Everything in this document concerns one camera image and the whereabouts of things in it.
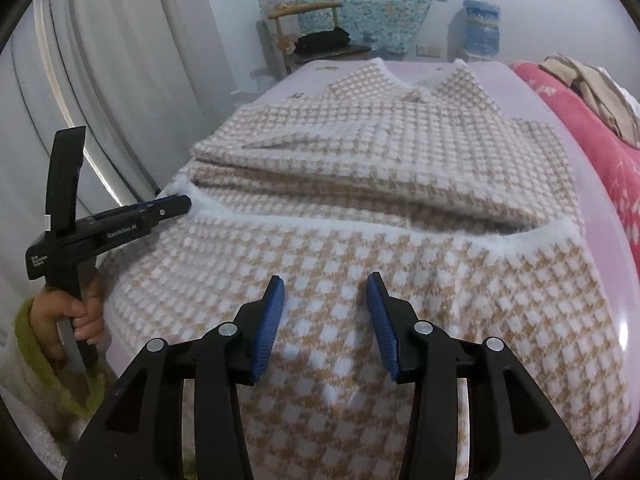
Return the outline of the person's left hand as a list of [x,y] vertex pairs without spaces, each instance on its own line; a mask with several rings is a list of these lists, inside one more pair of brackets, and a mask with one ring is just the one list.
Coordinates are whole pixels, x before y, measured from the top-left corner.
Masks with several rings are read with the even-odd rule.
[[97,344],[105,333],[104,286],[99,274],[91,280],[81,299],[57,288],[45,287],[32,302],[29,323],[43,350],[53,354],[62,349],[55,320],[70,318],[77,341]]

